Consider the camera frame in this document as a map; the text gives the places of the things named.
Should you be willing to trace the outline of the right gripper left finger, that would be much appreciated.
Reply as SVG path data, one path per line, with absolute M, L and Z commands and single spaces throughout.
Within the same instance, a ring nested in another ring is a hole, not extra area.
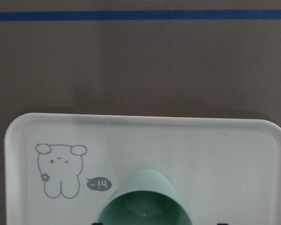
M 95 222 L 95 223 L 92 223 L 91 225 L 103 225 L 103 223 L 101 223 L 101 222 Z

